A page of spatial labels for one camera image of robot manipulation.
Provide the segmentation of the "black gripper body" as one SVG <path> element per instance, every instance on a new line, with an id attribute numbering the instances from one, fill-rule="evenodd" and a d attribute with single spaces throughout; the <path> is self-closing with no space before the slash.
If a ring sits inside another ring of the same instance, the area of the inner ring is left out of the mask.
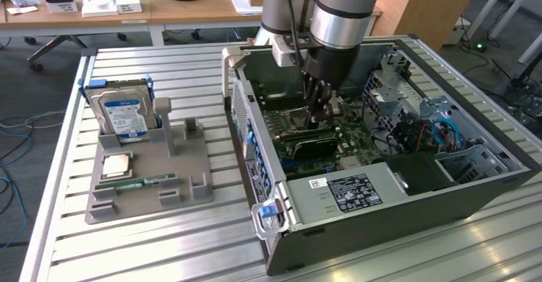
<path id="1" fill-rule="evenodd" d="M 331 85 L 333 90 L 341 88 L 350 75 L 359 49 L 361 45 L 345 50 L 325 46 L 307 50 L 303 75 L 306 93 L 310 91 L 310 87 L 317 84 L 317 81 L 323 81 Z"/>

